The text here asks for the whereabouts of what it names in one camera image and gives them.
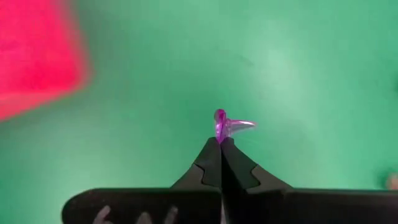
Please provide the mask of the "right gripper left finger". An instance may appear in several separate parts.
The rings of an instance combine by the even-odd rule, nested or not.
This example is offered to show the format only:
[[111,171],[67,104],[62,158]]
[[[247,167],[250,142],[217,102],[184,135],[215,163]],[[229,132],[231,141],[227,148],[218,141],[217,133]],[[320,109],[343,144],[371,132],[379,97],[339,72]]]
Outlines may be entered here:
[[168,188],[90,189],[63,206],[63,224],[220,224],[221,152],[209,138]]

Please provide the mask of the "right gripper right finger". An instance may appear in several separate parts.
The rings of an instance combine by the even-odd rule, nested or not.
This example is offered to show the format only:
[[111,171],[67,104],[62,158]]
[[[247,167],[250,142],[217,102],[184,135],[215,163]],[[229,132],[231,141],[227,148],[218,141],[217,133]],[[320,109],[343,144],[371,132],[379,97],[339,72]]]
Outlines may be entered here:
[[398,191],[295,188],[221,143],[222,191],[232,224],[398,224]]

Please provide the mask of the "translucent purple witch hat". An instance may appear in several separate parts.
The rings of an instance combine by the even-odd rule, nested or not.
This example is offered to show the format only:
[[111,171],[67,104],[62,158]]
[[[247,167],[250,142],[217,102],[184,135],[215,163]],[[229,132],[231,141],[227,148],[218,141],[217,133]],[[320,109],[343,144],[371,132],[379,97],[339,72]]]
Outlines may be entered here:
[[256,126],[253,121],[230,119],[228,118],[224,109],[215,111],[215,136],[219,143],[222,143],[225,138],[231,137],[234,133],[251,129]]

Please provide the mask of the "pink plastic bin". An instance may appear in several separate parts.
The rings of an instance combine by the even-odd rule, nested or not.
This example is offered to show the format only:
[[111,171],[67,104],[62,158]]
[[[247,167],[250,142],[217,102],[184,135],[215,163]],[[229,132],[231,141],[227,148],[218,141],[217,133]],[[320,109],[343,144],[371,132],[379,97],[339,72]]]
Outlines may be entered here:
[[0,0],[0,121],[84,87],[73,0]]

